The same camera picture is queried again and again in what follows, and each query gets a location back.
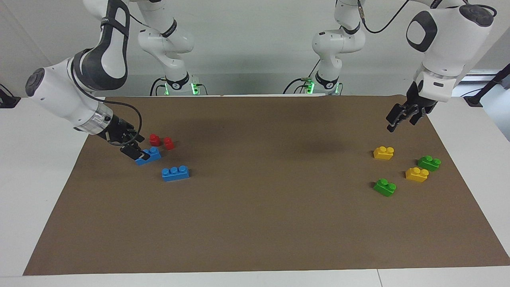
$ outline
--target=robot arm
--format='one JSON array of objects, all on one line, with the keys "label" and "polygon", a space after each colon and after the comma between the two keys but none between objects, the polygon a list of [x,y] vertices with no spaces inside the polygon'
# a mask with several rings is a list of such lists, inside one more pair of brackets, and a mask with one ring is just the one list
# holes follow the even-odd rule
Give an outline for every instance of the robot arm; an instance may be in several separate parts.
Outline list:
[{"label": "robot arm", "polygon": [[357,0],[338,0],[335,20],[341,25],[340,29],[317,33],[312,42],[313,50],[320,57],[318,71],[313,79],[315,90],[326,94],[335,91],[340,76],[342,60],[338,55],[357,52],[365,45],[365,32],[360,29]]},{"label": "robot arm", "polygon": [[131,1],[137,2],[144,20],[151,27],[138,34],[140,46],[163,65],[168,87],[174,92],[191,91],[190,75],[179,54],[193,50],[193,36],[168,15],[165,10],[167,0]]},{"label": "robot arm", "polygon": [[[418,2],[428,4],[430,1]],[[451,1],[443,2],[439,4],[451,4]],[[407,101],[396,104],[386,117],[390,132],[409,117],[415,125],[421,117],[432,112],[437,102],[447,102],[464,66],[487,39],[495,10],[484,5],[455,2],[462,5],[422,11],[411,21],[407,41],[424,53],[424,59],[407,91]]]},{"label": "robot arm", "polygon": [[96,91],[118,89],[127,79],[130,26],[127,0],[84,0],[84,4],[101,19],[99,43],[59,64],[35,71],[27,81],[27,95],[46,110],[70,121],[75,129],[120,146],[121,152],[132,159],[148,159],[149,155],[137,144],[144,138],[104,104],[113,102],[93,96]]}]

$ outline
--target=black mount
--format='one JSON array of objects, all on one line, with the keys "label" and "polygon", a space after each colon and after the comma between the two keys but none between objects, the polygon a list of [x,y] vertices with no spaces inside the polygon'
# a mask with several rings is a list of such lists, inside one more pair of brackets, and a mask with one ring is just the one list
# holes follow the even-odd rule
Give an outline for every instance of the black mount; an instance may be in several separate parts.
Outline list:
[{"label": "black mount", "polygon": [[510,75],[510,64],[508,64],[503,70],[499,71],[496,76],[489,82],[485,87],[481,89],[476,95],[472,97],[464,97],[464,100],[470,107],[482,108],[480,103],[481,98],[486,95],[495,85],[501,83],[504,78]]},{"label": "black mount", "polygon": [[18,104],[19,100],[21,100],[20,97],[11,97],[0,89],[0,109],[12,109]]}]

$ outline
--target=black cable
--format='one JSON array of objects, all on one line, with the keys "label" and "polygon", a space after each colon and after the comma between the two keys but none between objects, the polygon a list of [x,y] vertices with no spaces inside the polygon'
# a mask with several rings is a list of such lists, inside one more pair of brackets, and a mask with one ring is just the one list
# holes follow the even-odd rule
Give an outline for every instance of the black cable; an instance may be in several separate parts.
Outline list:
[{"label": "black cable", "polygon": [[372,31],[370,30],[368,27],[367,27],[367,24],[365,23],[365,12],[363,11],[363,6],[361,5],[361,2],[360,0],[358,0],[358,9],[359,9],[359,12],[360,12],[360,17],[361,17],[361,22],[363,22],[363,26],[365,26],[365,29],[367,29],[368,32],[372,33],[372,34],[377,34],[377,33],[380,33],[382,31],[384,31],[390,24],[391,22],[393,22],[393,20],[395,20],[395,18],[397,17],[397,15],[402,11],[402,9],[404,9],[404,7],[409,3],[409,1],[411,0],[406,0],[404,2],[404,4],[402,5],[402,7],[400,7],[400,9],[398,9],[397,13],[395,13],[395,15],[393,16],[393,18],[391,18],[391,20],[386,24],[386,26],[384,26],[381,30],[379,31]]},{"label": "black cable", "polygon": [[14,95],[13,93],[11,92],[11,90],[9,90],[6,86],[0,84],[0,86],[2,86],[2,88],[4,88],[7,92],[9,92],[9,94],[11,94],[11,96],[14,98]]},{"label": "black cable", "polygon": [[439,6],[439,4],[441,4],[443,0],[434,0],[431,4],[430,4],[430,8],[431,9],[435,9]]},{"label": "black cable", "polygon": [[132,139],[124,142],[124,143],[113,143],[111,142],[110,140],[107,140],[107,142],[109,144],[111,144],[112,146],[116,146],[116,147],[122,147],[122,146],[127,146],[129,145],[130,143],[134,142],[136,140],[136,138],[140,135],[140,131],[142,130],[142,114],[140,113],[140,111],[135,108],[134,106],[130,105],[130,104],[126,104],[126,103],[123,103],[123,102],[114,102],[114,101],[107,101],[107,100],[101,100],[101,99],[98,99],[96,97],[93,97],[92,95],[90,95],[89,93],[85,92],[81,87],[80,85],[78,84],[78,82],[76,81],[76,77],[74,76],[74,61],[71,61],[71,67],[70,67],[70,70],[71,70],[71,77],[72,77],[72,81],[74,82],[74,84],[76,85],[76,87],[85,95],[87,96],[88,98],[91,98],[95,101],[98,101],[98,102],[101,102],[101,103],[105,103],[105,104],[111,104],[111,105],[118,105],[118,106],[125,106],[125,107],[129,107],[129,108],[132,108],[137,114],[138,114],[138,131],[136,132],[136,134],[133,136]]},{"label": "black cable", "polygon": [[144,23],[142,23],[140,20],[138,20],[137,18],[135,18],[133,15],[129,14],[129,16],[131,16],[131,18],[133,18],[134,21],[138,22],[140,25],[142,26],[146,26],[147,28],[150,28],[149,25],[146,25]]},{"label": "black cable", "polygon": [[301,88],[301,90],[303,90],[303,88],[306,88],[306,87],[308,87],[308,86],[306,86],[306,85],[299,86],[299,87],[297,87],[297,88],[294,90],[294,93],[297,93],[297,89]]},{"label": "black cable", "polygon": [[498,14],[498,11],[494,8],[494,7],[491,7],[489,5],[483,5],[483,4],[476,4],[477,6],[480,6],[482,8],[485,8],[485,9],[489,9],[491,10],[492,12],[494,12],[494,15],[492,15],[493,17],[496,17],[496,15]]},{"label": "black cable", "polygon": [[152,97],[152,93],[154,92],[154,87],[156,87],[156,84],[159,82],[159,81],[164,81],[163,78],[157,78],[153,83],[152,83],[152,87],[150,87],[150,93],[149,93],[149,96]]},{"label": "black cable", "polygon": [[290,84],[288,84],[288,85],[287,85],[287,87],[285,88],[285,90],[284,90],[284,92],[283,92],[283,93],[286,93],[286,92],[287,92],[287,90],[290,88],[290,86],[292,86],[292,84],[294,84],[295,82],[299,82],[299,81],[304,82],[304,80],[303,80],[303,79],[301,79],[301,78],[295,79],[294,81],[290,82]]},{"label": "black cable", "polygon": [[480,91],[480,90],[482,90],[482,89],[483,89],[483,88],[476,89],[476,90],[473,90],[473,91],[471,91],[471,92],[467,92],[467,93],[465,93],[464,95],[462,95],[462,96],[461,96],[461,98],[463,98],[463,97],[464,97],[465,95],[467,95],[467,94],[470,94],[470,93],[472,93],[472,92],[478,92],[478,91]]},{"label": "black cable", "polygon": [[206,90],[206,95],[209,95],[209,93],[207,92],[207,87],[204,84],[197,84],[197,87],[203,87],[204,90]]},{"label": "black cable", "polygon": [[310,72],[310,74],[308,75],[308,78],[312,76],[312,74],[314,73],[315,71],[315,68],[317,68],[317,66],[319,65],[320,63],[320,59],[317,61],[317,63],[315,64],[314,68],[312,69],[312,71]]},{"label": "black cable", "polygon": [[159,86],[157,86],[157,87],[156,87],[156,96],[158,95],[158,88],[161,88],[161,87],[163,87],[163,88],[165,88],[165,89],[166,89],[166,86],[165,86],[165,85],[159,85]]}]

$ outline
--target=lego brick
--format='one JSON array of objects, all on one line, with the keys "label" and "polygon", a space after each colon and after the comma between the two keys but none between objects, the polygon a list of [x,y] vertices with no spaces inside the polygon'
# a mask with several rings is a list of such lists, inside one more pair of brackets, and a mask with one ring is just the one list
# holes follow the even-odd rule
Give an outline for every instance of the lego brick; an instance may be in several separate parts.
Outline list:
[{"label": "lego brick", "polygon": [[428,170],[421,170],[420,168],[410,168],[405,172],[405,178],[418,182],[427,180],[428,175]]},{"label": "lego brick", "polygon": [[374,150],[374,158],[389,160],[393,157],[395,149],[392,147],[378,147]]},{"label": "lego brick", "polygon": [[164,143],[165,143],[165,147],[166,147],[167,151],[175,148],[175,145],[173,144],[172,139],[169,137],[165,137]]},{"label": "lego brick", "polygon": [[163,169],[161,176],[164,181],[169,182],[189,178],[190,174],[188,168],[185,165],[181,165],[179,168]]},{"label": "lego brick", "polygon": [[150,158],[148,160],[143,160],[141,158],[135,160],[137,165],[144,165],[146,163],[161,159],[161,154],[159,153],[159,150],[156,147],[152,147],[152,148],[150,148],[150,150],[143,150],[143,151],[145,153],[147,153],[148,155],[150,155]]},{"label": "lego brick", "polygon": [[438,158],[433,159],[429,155],[424,156],[420,158],[420,160],[418,160],[418,166],[430,172],[435,172],[436,170],[438,170],[440,165],[441,161]]},{"label": "lego brick", "polygon": [[149,136],[149,143],[153,147],[159,147],[161,145],[161,139],[157,135],[151,134]]},{"label": "lego brick", "polygon": [[389,183],[386,179],[381,178],[375,183],[374,189],[380,194],[390,197],[397,189],[397,186],[394,183]]}]

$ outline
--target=brown paper mat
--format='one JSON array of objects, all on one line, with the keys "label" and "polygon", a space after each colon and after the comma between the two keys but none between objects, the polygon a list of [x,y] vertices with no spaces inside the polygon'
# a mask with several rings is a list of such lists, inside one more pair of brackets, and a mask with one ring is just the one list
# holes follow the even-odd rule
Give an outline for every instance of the brown paper mat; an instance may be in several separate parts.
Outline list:
[{"label": "brown paper mat", "polygon": [[[25,275],[510,265],[430,121],[385,129],[402,96],[122,100],[176,149],[136,166],[89,137]],[[427,154],[441,168],[406,180]]]}]

